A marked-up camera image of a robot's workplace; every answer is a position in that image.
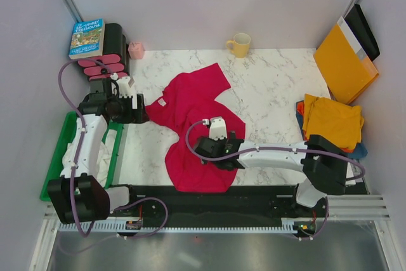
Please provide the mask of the crimson red t-shirt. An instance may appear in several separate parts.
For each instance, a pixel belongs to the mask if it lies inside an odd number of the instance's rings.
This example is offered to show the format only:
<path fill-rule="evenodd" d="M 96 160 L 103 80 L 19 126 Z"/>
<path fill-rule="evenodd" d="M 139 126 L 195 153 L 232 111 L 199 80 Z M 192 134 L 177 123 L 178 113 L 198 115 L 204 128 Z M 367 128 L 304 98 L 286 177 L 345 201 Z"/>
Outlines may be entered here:
<path fill-rule="evenodd" d="M 216 97 L 230 89 L 230 83 L 217 63 L 191 73 L 178 74 L 163 90 L 162 96 L 146 107 L 150 120 L 173 130 L 179 140 L 165 156 L 168 175 L 180 192 L 223 193 L 232 185 L 236 170 L 218 169 L 214 164 L 203 165 L 188 149 L 209 130 L 197 121 L 222 117 L 228 131 L 238 138 L 246 135 L 245 123 Z"/>

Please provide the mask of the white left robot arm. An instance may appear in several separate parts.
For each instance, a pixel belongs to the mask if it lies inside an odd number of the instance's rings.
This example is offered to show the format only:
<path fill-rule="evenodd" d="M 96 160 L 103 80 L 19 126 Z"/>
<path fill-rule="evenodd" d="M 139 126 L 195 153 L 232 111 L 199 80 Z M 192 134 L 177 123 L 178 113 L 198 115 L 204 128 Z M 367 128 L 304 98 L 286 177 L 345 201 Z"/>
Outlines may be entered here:
<path fill-rule="evenodd" d="M 130 76 L 95 79 L 77 108 L 76 134 L 69 164 L 59 178 L 48 182 L 47 191 L 63 224 L 104 220 L 115 209 L 132 216 L 139 200 L 127 186 L 104 189 L 97 181 L 96 166 L 108 124 L 142 124 L 149 120 L 143 95 Z"/>

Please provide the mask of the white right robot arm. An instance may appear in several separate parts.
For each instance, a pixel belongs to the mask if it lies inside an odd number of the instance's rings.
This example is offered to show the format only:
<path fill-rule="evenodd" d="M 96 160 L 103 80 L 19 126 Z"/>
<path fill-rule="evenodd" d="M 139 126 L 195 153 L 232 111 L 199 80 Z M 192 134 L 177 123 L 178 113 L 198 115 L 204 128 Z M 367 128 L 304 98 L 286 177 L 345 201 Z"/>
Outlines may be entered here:
<path fill-rule="evenodd" d="M 278 168 L 305 175 L 290 201 L 295 215 L 305 216 L 327 195 L 343 195 L 346 153 L 320 135 L 291 144 L 257 144 L 234 136 L 213 140 L 202 136 L 192 149 L 204 163 L 218 169 Z"/>

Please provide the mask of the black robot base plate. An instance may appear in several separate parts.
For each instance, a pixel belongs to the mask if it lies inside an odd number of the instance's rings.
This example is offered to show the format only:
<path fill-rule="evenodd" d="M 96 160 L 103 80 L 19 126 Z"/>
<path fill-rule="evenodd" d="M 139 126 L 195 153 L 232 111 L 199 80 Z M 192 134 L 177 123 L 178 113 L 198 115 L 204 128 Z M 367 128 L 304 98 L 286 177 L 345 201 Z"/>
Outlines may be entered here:
<path fill-rule="evenodd" d="M 140 217 L 144 227 L 166 228 L 259 228 L 279 227 L 284 218 L 321 220 L 325 209 L 345 199 L 365 195 L 363 184 L 349 186 L 346 196 L 321 199 L 313 208 L 294 203 L 292 185 L 232 186 L 225 193 L 204 194 L 177 191 L 173 186 L 132 185 L 133 208 L 115 211 L 118 217 Z"/>

